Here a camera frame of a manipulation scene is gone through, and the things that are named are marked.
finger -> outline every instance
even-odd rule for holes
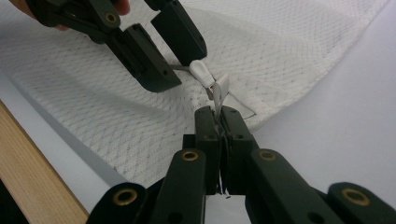
[[[114,8],[120,13],[121,16],[128,14],[130,11],[128,0],[117,0],[114,3]]]
[[[20,11],[24,12],[26,15],[35,19],[35,16],[33,15],[32,11],[27,6],[26,0],[9,0],[9,2],[11,2],[12,5],[14,5]]]

human hand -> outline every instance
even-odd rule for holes
[[[26,0],[9,0],[9,1],[17,9],[19,9],[26,15],[32,17],[33,19],[35,19],[35,16],[33,15],[32,11],[27,6]],[[119,12],[119,14],[121,16],[128,14],[130,11],[130,6],[129,6],[128,0],[116,0],[116,2],[113,5],[114,5],[114,8]],[[57,29],[58,30],[67,30],[67,27],[60,25],[60,26],[57,26]]]

white mesh fabric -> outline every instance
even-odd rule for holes
[[[256,129],[306,94],[342,57],[387,0],[182,1],[205,38],[206,65],[230,76],[230,94],[255,113]],[[140,22],[169,63],[176,57],[149,21],[157,14],[132,1],[122,27]],[[200,83],[151,93],[106,47],[80,33],[59,32],[0,3],[0,69],[77,139],[127,179],[161,178],[193,112],[209,104]]]

